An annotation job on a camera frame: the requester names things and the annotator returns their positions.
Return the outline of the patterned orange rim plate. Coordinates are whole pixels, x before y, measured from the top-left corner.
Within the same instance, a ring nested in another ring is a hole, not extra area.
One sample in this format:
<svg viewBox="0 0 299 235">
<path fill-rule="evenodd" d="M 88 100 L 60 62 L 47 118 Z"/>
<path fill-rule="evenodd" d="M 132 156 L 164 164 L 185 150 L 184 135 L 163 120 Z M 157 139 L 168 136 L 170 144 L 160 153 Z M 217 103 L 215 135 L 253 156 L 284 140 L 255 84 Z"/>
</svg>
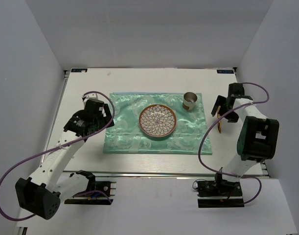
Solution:
<svg viewBox="0 0 299 235">
<path fill-rule="evenodd" d="M 154 138 L 164 138 L 175 130 L 177 118 L 175 112 L 168 106 L 153 104 L 141 111 L 138 123 L 146 135 Z"/>
</svg>

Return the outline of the metal cup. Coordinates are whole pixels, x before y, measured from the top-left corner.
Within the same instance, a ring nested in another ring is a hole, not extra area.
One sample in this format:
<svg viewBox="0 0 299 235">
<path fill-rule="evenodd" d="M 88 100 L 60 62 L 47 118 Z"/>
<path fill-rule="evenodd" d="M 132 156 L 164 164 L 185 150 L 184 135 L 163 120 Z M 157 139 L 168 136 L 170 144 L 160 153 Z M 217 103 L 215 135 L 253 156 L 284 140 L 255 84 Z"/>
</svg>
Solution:
<svg viewBox="0 0 299 235">
<path fill-rule="evenodd" d="M 197 95 L 193 92 L 186 92 L 183 97 L 183 108 L 187 111 L 193 110 L 196 102 Z"/>
</svg>

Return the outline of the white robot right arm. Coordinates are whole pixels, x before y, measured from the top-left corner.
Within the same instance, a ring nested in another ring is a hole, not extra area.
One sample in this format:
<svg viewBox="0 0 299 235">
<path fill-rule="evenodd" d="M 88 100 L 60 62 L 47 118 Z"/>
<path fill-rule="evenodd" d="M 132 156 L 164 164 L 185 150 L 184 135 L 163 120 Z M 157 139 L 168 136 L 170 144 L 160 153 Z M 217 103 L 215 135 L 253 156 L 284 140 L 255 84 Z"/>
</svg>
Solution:
<svg viewBox="0 0 299 235">
<path fill-rule="evenodd" d="M 237 187 L 239 178 L 251 167 L 267 159 L 272 159 L 276 151 L 279 122 L 263 115 L 254 105 L 253 99 L 245 95 L 242 83 L 229 84 L 228 96 L 217 96 L 212 116 L 224 117 L 228 122 L 242 121 L 236 154 L 229 163 L 215 175 L 214 191 L 227 194 Z"/>
</svg>

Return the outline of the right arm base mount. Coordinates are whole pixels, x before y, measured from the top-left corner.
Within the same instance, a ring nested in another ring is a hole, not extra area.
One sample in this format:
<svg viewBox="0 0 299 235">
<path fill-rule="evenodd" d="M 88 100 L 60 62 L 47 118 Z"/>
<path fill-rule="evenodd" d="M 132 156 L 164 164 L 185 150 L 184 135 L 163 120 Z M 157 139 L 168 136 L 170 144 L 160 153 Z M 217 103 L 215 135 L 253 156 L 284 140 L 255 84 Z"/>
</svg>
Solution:
<svg viewBox="0 0 299 235">
<path fill-rule="evenodd" d="M 239 182 L 228 182 L 222 176 L 214 180 L 198 179 L 192 184 L 197 192 L 198 208 L 244 207 L 243 193 Z"/>
</svg>

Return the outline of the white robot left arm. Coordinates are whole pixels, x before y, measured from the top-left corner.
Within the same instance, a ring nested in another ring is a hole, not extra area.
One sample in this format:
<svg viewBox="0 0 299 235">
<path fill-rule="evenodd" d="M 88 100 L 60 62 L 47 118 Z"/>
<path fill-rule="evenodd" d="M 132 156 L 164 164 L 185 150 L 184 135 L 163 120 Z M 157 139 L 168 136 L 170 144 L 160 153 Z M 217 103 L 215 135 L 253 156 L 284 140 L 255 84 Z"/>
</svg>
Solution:
<svg viewBox="0 0 299 235">
<path fill-rule="evenodd" d="M 56 214 L 65 200 L 75 195 L 92 195 L 96 190 L 95 175 L 84 170 L 58 181 L 88 137 L 114 125 L 108 104 L 99 100 L 96 93 L 86 94 L 82 100 L 84 108 L 64 126 L 57 149 L 50 151 L 27 179 L 20 178 L 15 184 L 20 207 L 46 220 Z"/>
</svg>

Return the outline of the gold knife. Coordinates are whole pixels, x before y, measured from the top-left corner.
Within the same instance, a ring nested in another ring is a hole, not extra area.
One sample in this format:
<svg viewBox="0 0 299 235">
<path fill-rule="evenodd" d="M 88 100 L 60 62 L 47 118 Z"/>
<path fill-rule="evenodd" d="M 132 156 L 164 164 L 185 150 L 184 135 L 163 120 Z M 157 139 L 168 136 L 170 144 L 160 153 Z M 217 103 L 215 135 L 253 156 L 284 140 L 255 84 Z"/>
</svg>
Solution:
<svg viewBox="0 0 299 235">
<path fill-rule="evenodd" d="M 218 106 L 217 113 L 216 113 L 218 119 L 221 117 L 221 115 L 219 114 L 220 108 L 221 108 L 221 106 Z M 217 129 L 218 129 L 219 133 L 222 132 L 222 123 L 221 123 L 221 121 L 218 121 Z"/>
</svg>

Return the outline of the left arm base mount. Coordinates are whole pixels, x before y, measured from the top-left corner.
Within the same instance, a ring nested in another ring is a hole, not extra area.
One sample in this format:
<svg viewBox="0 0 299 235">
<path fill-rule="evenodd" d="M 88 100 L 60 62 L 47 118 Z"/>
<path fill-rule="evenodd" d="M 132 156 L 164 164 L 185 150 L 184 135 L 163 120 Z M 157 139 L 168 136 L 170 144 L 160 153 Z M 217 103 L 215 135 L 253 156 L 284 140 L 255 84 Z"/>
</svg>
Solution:
<svg viewBox="0 0 299 235">
<path fill-rule="evenodd" d="M 70 199 L 64 201 L 66 205 L 111 205 L 116 193 L 116 181 L 100 180 L 87 171 L 77 171 L 72 176 L 84 176 L 88 180 L 85 191 L 76 193 Z"/>
</svg>

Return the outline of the green satin cloth napkin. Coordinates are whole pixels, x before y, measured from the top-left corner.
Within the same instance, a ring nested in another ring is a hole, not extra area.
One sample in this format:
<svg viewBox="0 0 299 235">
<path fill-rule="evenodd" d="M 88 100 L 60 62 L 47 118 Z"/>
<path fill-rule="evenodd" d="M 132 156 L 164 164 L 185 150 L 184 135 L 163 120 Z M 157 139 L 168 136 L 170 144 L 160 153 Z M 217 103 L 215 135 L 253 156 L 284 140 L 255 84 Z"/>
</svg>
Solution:
<svg viewBox="0 0 299 235">
<path fill-rule="evenodd" d="M 207 130 L 203 97 L 201 93 L 197 94 L 196 105 L 190 111 L 183 108 L 183 97 L 177 93 L 111 93 L 115 124 L 106 129 L 103 152 L 196 155 Z M 151 137 L 139 126 L 141 111 L 153 104 L 165 105 L 176 115 L 175 130 L 166 137 Z"/>
</svg>

